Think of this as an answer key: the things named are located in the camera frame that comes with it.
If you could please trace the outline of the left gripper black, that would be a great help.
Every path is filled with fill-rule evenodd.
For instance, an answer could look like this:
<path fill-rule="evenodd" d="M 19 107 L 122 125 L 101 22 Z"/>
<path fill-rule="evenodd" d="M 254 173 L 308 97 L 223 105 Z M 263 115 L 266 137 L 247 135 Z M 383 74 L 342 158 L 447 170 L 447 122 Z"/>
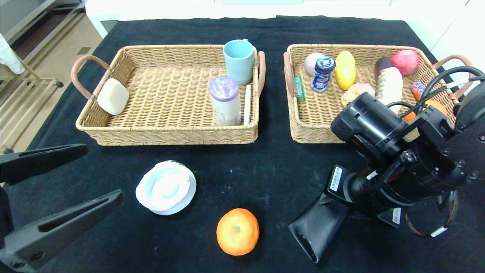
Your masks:
<path fill-rule="evenodd" d="M 88 154 L 86 144 L 44 147 L 2 154 L 1 183 L 15 185 Z M 43 217 L 16 231 L 7 192 L 0 187 L 1 272 L 35 273 L 123 202 L 118 189 L 94 200 Z"/>

